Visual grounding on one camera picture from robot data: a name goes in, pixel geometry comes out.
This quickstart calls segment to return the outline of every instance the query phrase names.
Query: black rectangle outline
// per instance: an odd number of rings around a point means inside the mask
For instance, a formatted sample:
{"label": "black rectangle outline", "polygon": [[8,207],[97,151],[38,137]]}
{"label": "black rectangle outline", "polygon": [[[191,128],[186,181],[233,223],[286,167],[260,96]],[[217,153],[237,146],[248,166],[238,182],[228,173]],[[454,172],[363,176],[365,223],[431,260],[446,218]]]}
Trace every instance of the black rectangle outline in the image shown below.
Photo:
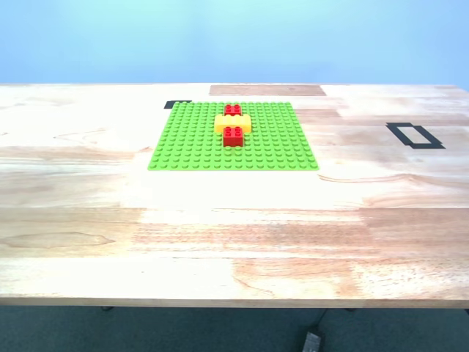
{"label": "black rectangle outline", "polygon": [[192,100],[168,100],[166,101],[165,109],[173,109],[175,103],[190,103]]}
{"label": "black rectangle outline", "polygon": [[[414,126],[410,122],[387,122],[386,127],[395,135],[403,145],[412,149],[446,149],[442,143],[422,126]],[[429,143],[413,143],[399,128],[414,127]]]}

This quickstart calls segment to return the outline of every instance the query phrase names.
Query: wood grain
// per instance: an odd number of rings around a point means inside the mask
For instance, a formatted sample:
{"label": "wood grain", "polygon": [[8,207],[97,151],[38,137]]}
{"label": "wood grain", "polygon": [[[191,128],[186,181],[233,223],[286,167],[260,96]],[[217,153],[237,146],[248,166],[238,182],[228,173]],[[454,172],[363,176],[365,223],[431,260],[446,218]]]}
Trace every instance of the wood grain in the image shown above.
{"label": "wood grain", "polygon": [[325,96],[315,84],[220,84],[210,87],[211,95]]}
{"label": "wood grain", "polygon": [[[146,170],[167,100],[287,95],[320,171]],[[453,86],[0,86],[0,304],[468,308],[468,153]]]}

